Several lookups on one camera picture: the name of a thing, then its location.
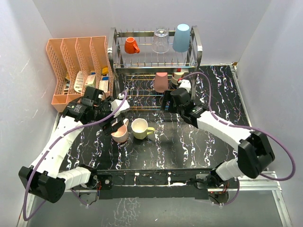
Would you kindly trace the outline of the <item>dusty pink tumbler cup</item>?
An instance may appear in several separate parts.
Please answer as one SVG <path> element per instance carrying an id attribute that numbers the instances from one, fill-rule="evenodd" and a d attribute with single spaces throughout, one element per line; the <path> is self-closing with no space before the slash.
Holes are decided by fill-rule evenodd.
<path id="1" fill-rule="evenodd" d="M 154 80 L 154 90 L 158 93 L 163 93 L 168 90 L 168 73 L 157 72 Z"/>

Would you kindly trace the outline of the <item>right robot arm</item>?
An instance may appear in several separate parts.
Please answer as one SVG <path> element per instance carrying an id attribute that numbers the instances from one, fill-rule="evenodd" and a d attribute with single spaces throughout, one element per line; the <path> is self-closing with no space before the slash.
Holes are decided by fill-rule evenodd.
<path id="1" fill-rule="evenodd" d="M 196 179 L 196 183 L 221 188 L 235 177 L 255 179 L 275 160 L 266 134 L 224 122 L 208 107 L 196 105 L 185 88 L 165 91 L 161 109 L 179 114 L 186 123 L 220 138 L 238 153 L 236 158 L 218 164 L 203 179 Z"/>

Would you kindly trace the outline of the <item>cream steel tumbler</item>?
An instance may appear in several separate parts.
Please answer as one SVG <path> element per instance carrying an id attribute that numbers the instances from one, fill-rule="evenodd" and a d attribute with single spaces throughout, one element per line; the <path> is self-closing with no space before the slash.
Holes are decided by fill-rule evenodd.
<path id="1" fill-rule="evenodd" d="M 173 72 L 171 77 L 171 83 L 178 85 L 178 80 L 184 76 L 184 72 Z"/>

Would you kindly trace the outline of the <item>light pink mug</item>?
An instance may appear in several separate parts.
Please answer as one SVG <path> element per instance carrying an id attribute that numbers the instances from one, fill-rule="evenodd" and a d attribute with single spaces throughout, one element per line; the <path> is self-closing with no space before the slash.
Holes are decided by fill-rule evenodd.
<path id="1" fill-rule="evenodd" d="M 124 143 L 127 141 L 128 139 L 128 129 L 127 129 L 127 126 L 128 126 L 128 123 L 129 123 L 129 120 L 127 118 L 125 118 L 123 120 L 123 125 L 118 128 L 118 130 L 116 132 L 113 132 L 111 134 L 112 136 L 112 139 L 117 142 L 117 143 Z"/>

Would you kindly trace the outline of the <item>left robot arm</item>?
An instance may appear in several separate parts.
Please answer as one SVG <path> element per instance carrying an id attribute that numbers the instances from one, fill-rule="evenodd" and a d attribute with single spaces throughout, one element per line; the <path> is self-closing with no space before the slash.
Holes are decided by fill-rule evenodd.
<path id="1" fill-rule="evenodd" d="M 108 97 L 81 97 L 66 106 L 61 119 L 45 148 L 29 167 L 21 167 L 18 176 L 25 188 L 24 202 L 29 194 L 56 203 L 66 190 L 79 185 L 94 188 L 98 177 L 90 167 L 78 166 L 60 172 L 60 166 L 69 149 L 84 128 L 98 125 L 105 135 L 122 126 L 121 113 L 129 110 L 127 91 L 118 99 Z"/>

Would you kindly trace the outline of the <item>light blue plastic cup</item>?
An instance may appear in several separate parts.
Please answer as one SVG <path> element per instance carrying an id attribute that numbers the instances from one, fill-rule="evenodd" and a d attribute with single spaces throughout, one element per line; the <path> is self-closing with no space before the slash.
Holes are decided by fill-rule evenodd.
<path id="1" fill-rule="evenodd" d="M 174 34 L 173 50 L 186 52 L 190 44 L 190 27 L 187 24 L 179 24 Z"/>

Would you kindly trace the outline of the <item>yellow-green mug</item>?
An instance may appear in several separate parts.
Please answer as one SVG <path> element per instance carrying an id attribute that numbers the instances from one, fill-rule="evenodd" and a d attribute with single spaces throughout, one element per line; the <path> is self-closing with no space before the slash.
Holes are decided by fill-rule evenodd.
<path id="1" fill-rule="evenodd" d="M 139 140 L 143 140 L 148 135 L 155 132 L 155 129 L 153 127 L 149 127 L 147 121 L 142 118 L 135 119 L 131 124 L 131 128 L 134 137 Z"/>

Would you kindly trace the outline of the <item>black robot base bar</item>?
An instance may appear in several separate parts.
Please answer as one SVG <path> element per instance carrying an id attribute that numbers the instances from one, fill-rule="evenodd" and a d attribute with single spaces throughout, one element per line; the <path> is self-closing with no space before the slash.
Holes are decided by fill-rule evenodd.
<path id="1" fill-rule="evenodd" d="M 220 186 L 209 177 L 210 169 L 97 170 L 87 187 L 76 186 L 80 194 L 95 192 L 99 199 L 195 198 L 207 200 L 211 193 L 223 196 L 237 190 L 239 182 L 230 179 Z"/>

